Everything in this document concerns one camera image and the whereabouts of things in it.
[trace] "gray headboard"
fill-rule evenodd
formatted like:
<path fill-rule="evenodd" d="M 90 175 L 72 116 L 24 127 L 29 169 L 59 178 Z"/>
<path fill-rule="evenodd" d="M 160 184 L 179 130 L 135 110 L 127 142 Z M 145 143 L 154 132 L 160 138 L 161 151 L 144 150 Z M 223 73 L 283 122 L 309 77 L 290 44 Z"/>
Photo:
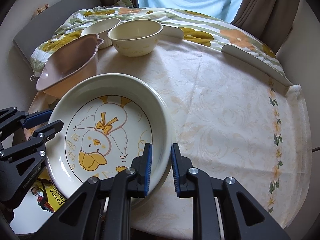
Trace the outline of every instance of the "gray headboard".
<path fill-rule="evenodd" d="M 53 33 L 74 12 L 101 6 L 100 0 L 62 0 L 34 17 L 13 39 L 13 44 L 30 65 L 36 47 L 52 38 Z"/>

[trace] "plate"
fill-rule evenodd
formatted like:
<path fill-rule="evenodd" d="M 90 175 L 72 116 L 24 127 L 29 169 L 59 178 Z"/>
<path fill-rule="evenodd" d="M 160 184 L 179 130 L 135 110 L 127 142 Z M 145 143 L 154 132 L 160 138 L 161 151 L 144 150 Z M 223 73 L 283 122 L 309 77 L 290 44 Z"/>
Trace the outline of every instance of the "plate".
<path fill-rule="evenodd" d="M 91 176 L 106 179 L 130 167 L 147 142 L 153 145 L 149 193 L 164 175 L 171 118 L 145 82 L 119 73 L 89 78 L 59 101 L 49 123 L 58 119 L 64 127 L 46 144 L 48 172 L 66 198 Z"/>

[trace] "cartoon duck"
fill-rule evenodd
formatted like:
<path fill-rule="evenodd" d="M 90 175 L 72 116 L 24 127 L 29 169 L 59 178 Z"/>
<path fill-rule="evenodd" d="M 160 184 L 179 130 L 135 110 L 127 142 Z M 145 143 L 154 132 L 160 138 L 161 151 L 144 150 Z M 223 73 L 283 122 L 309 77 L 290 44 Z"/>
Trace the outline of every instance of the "cartoon duck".
<path fill-rule="evenodd" d="M 107 163 L 104 156 L 111 151 L 113 144 L 123 155 L 126 155 L 128 139 L 122 126 L 128 118 L 124 106 L 131 100 L 121 97 L 121 103 L 118 105 L 108 103 L 108 96 L 100 97 L 100 99 L 103 105 L 97 108 L 94 115 L 85 117 L 76 126 L 77 129 L 90 129 L 83 136 L 82 149 L 79 153 L 80 165 L 87 171 L 94 171 L 99 165 Z M 97 147 L 98 150 L 93 151 L 95 143 L 97 145 L 94 147 L 101 144 L 105 148 L 102 150 L 102 147 Z"/>
<path fill-rule="evenodd" d="M 110 140 L 96 130 L 87 131 L 82 138 L 79 163 L 87 171 L 96 170 L 99 165 L 107 164 L 105 156 L 111 150 Z"/>

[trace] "white wall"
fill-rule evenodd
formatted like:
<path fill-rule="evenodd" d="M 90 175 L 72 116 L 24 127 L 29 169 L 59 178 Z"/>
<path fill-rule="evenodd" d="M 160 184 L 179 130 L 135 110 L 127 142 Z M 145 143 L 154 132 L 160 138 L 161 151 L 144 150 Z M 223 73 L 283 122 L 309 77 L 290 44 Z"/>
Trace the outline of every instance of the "white wall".
<path fill-rule="evenodd" d="M 17 0 L 0 26 L 0 109 L 10 106 L 17 106 L 20 111 L 29 109 L 36 94 L 36 83 L 30 81 L 33 72 L 13 47 L 12 39 L 30 21 L 37 8 L 58 1 Z M 5 140 L 4 147 L 9 147 L 11 141 L 12 137 Z"/>
<path fill-rule="evenodd" d="M 320 23 L 305 0 L 300 0 L 292 32 L 276 54 L 288 79 L 301 84 L 306 99 L 313 148 L 320 146 Z M 287 228 L 292 240 L 300 240 L 320 212 L 320 151 L 312 155 L 307 198 Z"/>

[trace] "white tablecloth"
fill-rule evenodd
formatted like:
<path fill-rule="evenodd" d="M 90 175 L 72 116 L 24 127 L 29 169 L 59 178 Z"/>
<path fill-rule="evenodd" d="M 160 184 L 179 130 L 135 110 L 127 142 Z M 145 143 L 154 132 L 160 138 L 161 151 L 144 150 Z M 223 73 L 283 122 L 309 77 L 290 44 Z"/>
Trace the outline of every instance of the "white tablecloth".
<path fill-rule="evenodd" d="M 181 154 L 212 177 L 235 177 L 282 226 L 306 197 L 311 136 L 299 85 L 285 87 L 253 66 L 212 48 L 164 37 L 143 57 L 99 51 L 98 73 L 125 73 L 166 102 Z M 176 197 L 172 171 L 132 212 L 132 227 L 192 239 L 192 199 Z"/>

